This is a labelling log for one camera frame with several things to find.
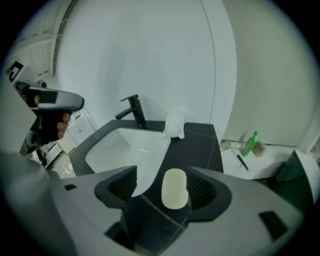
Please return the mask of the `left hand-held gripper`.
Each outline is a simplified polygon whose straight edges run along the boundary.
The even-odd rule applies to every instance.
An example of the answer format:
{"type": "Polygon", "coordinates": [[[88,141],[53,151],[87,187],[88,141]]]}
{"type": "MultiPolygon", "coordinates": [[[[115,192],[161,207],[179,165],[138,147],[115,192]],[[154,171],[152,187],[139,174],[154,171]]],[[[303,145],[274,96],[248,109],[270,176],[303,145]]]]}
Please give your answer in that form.
{"type": "Polygon", "coordinates": [[[57,124],[64,122],[64,114],[71,115],[81,110],[85,99],[76,93],[47,88],[44,80],[35,81],[29,65],[18,61],[9,67],[6,74],[13,88],[36,115],[20,149],[20,153],[26,156],[57,141],[57,124]]]}

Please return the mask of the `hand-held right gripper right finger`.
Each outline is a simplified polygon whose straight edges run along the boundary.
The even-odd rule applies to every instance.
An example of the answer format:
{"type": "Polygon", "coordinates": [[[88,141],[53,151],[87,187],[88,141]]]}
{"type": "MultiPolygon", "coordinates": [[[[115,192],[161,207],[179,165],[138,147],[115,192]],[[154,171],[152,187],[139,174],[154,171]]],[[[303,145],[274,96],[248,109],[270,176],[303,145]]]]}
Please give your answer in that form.
{"type": "Polygon", "coordinates": [[[185,230],[165,256],[267,256],[293,236],[302,212],[266,186],[221,172],[169,169],[161,186],[163,205],[191,211],[185,230]]]}

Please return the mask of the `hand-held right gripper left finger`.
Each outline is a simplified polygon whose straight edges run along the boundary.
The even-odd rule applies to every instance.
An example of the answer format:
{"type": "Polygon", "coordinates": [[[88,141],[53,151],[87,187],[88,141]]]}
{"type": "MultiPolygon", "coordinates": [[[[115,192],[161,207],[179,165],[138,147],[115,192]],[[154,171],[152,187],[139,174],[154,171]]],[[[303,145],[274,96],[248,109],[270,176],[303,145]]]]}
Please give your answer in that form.
{"type": "Polygon", "coordinates": [[[136,186],[136,166],[61,179],[19,153],[0,155],[9,210],[53,256],[133,256],[125,208],[136,186]]]}

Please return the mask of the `person's left hand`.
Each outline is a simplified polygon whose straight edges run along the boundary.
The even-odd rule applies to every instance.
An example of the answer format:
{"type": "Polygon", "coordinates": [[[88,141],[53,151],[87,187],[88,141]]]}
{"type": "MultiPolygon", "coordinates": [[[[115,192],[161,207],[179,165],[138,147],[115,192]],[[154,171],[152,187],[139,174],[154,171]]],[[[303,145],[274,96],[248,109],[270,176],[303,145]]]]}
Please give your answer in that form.
{"type": "Polygon", "coordinates": [[[65,134],[65,131],[68,128],[70,119],[71,119],[71,114],[70,113],[64,113],[62,115],[62,121],[59,121],[57,123],[57,125],[56,125],[57,130],[58,130],[57,136],[58,136],[59,140],[64,137],[64,134],[65,134]]]}

